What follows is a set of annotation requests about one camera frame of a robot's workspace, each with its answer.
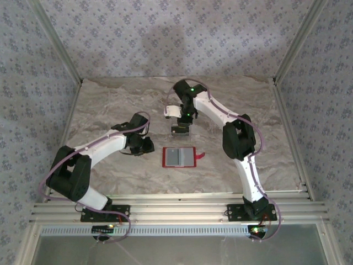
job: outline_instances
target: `marble table surface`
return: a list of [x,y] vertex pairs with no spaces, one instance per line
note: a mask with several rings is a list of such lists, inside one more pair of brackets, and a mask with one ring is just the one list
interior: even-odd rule
[[[115,124],[129,121],[144,110],[152,116],[149,136],[155,152],[140,157],[116,152],[91,171],[90,184],[104,194],[157,194],[242,192],[234,162],[222,149],[222,130],[199,114],[190,137],[172,137],[170,120],[163,116],[165,97],[181,77],[85,79],[74,110],[67,145],[78,146],[104,134]],[[248,114],[265,138],[256,157],[265,190],[296,190],[299,176],[291,155],[272,90],[267,80],[246,76],[198,77],[227,108]],[[180,104],[171,96],[171,104]],[[256,148],[259,137],[256,135]],[[195,146],[206,156],[196,168],[162,168],[162,148]]]

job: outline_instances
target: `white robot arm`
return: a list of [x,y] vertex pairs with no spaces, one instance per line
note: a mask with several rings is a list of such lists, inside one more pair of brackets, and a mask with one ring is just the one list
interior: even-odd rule
[[[185,128],[188,131],[193,116],[195,115],[195,118],[197,118],[197,111],[204,113],[213,120],[223,130],[223,150],[237,166],[242,181],[243,199],[247,213],[250,216],[261,213],[267,207],[268,200],[260,192],[261,190],[264,193],[264,190],[260,185],[254,156],[251,156],[255,151],[256,143],[254,130],[247,123],[234,118],[234,116],[240,116],[250,121],[250,117],[246,114],[239,115],[230,111],[214,98],[212,98],[213,103],[211,103],[210,94],[200,84],[190,87],[185,80],[181,80],[174,85],[173,89],[181,99],[182,105],[180,107],[167,106],[164,110],[164,116],[167,118],[177,117],[178,126],[182,133],[185,133]],[[250,162],[258,185],[254,182]]]
[[153,142],[149,137],[145,137],[148,127],[134,132],[124,132],[141,127],[147,121],[145,117],[136,113],[130,122],[113,126],[106,134],[92,142],[74,148],[61,147],[54,159],[53,166],[71,153],[82,151],[60,165],[46,180],[46,185],[73,202],[81,203],[95,210],[104,209],[111,204],[111,200],[89,185],[90,170],[111,153],[127,147],[135,156],[153,152]]

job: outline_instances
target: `blue floral wallpaper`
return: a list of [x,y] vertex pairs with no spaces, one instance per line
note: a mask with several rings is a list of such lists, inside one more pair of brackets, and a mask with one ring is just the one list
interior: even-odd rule
[[0,10],[0,264],[12,264],[76,84],[26,1]]
[[273,76],[312,0],[41,0],[82,78]]
[[353,2],[329,0],[281,84],[311,185],[353,264]]

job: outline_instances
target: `purple cable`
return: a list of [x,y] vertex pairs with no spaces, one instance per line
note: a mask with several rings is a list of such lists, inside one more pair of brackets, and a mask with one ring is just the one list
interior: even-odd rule
[[[70,158],[72,158],[74,155],[84,151],[84,150],[87,150],[87,149],[90,149],[92,147],[94,147],[95,145],[105,141],[106,139],[109,139],[110,137],[114,137],[114,136],[117,136],[117,135],[120,135],[120,134],[123,134],[123,133],[133,133],[134,131],[139,131],[143,128],[145,128],[147,125],[150,124],[151,122],[151,116],[147,113],[147,112],[137,112],[137,113],[144,113],[148,116],[148,119],[147,119],[147,122],[145,124],[143,124],[142,126],[140,127],[137,127],[135,129],[131,129],[131,130],[126,130],[126,131],[117,131],[117,132],[114,132],[112,134],[110,134],[109,136],[108,135],[105,135],[103,136],[102,138],[99,138],[97,140],[95,140],[94,142],[91,142],[89,145],[79,149],[79,150],[75,150],[75,152],[71,153],[70,155],[68,155],[67,157],[63,158],[58,164],[56,164],[55,166],[53,166],[53,168],[49,171],[49,173],[45,176],[45,178],[39,183],[39,186],[38,186],[38,192],[43,196],[45,197],[46,199],[50,199],[50,200],[69,200],[67,198],[59,198],[59,197],[52,197],[52,196],[49,196],[49,195],[46,195],[44,192],[43,192],[43,186],[46,182],[46,180],[48,178],[50,178],[50,176],[55,172],[55,170],[57,170],[59,168],[59,166],[61,166],[62,164],[64,164],[67,160],[69,160]],[[124,217],[128,222],[129,222],[129,228],[127,229],[126,233],[122,236],[122,237],[119,237],[115,240],[109,240],[108,242],[109,243],[114,243],[114,242],[119,242],[123,239],[125,239],[127,237],[127,235],[130,233],[130,230],[131,230],[131,220],[130,218],[126,215],[126,214],[123,214],[123,213],[120,213],[118,211],[103,211],[103,210],[96,210],[96,209],[93,209],[91,207],[86,207],[87,209],[91,210],[91,211],[95,211],[96,213],[103,213],[103,214],[117,214],[117,215],[120,215],[122,217]]]
[[[252,164],[252,162],[251,162],[251,158],[252,158],[253,156],[257,155],[258,153],[260,153],[260,152],[262,151],[263,147],[264,147],[265,139],[264,139],[264,137],[263,137],[261,131],[260,131],[259,128],[257,128],[257,127],[255,126],[255,124],[253,124],[251,121],[248,121],[247,119],[244,119],[243,117],[230,114],[230,113],[228,113],[227,111],[225,111],[224,109],[222,109],[220,106],[218,106],[218,105],[212,100],[211,91],[210,91],[208,85],[206,85],[205,83],[203,83],[203,82],[201,82],[201,81],[199,81],[199,80],[197,80],[197,79],[193,79],[193,78],[183,78],[183,79],[181,79],[180,81],[182,81],[182,80],[185,80],[185,81],[194,81],[194,82],[197,82],[197,83],[199,83],[200,85],[202,85],[204,88],[207,89],[207,96],[208,96],[208,99],[210,100],[211,104],[212,104],[215,108],[217,108],[219,111],[221,111],[221,112],[224,113],[224,114],[227,114],[227,115],[229,115],[229,116],[231,116],[231,117],[233,117],[233,118],[239,119],[239,120],[241,120],[241,121],[243,121],[243,122],[249,124],[249,125],[250,125],[251,127],[253,127],[253,128],[255,129],[255,131],[259,134],[259,136],[260,136],[260,148],[259,148],[256,152],[252,153],[252,154],[248,157],[248,160],[249,160],[249,164],[250,164],[250,171],[251,171],[251,173],[252,173],[252,178],[253,178],[253,181],[254,181],[254,183],[255,183],[255,185],[256,185],[256,188],[257,188],[258,191],[262,194],[262,196],[264,196],[269,202],[271,202],[271,203],[275,206],[275,208],[277,209],[277,212],[278,212],[279,223],[278,223],[277,229],[275,230],[275,232],[274,232],[271,236],[269,236],[269,237],[267,237],[267,238],[265,238],[265,239],[262,239],[262,241],[271,239],[272,237],[274,237],[274,236],[278,233],[278,231],[279,231],[279,229],[280,229],[280,226],[281,226],[281,223],[282,223],[282,215],[281,215],[281,211],[280,211],[279,206],[275,203],[275,201],[273,201],[272,199],[270,199],[270,198],[260,189],[259,183],[256,181],[256,178],[255,178],[255,173],[254,173],[253,164]],[[169,95],[170,95],[172,89],[174,88],[174,86],[175,86],[175,84],[171,87],[171,89],[170,89],[169,92],[168,92],[168,95],[167,95],[167,98],[166,98],[166,102],[165,102],[165,105],[164,105],[164,111],[165,111],[165,113],[167,112],[168,98],[169,98]]]

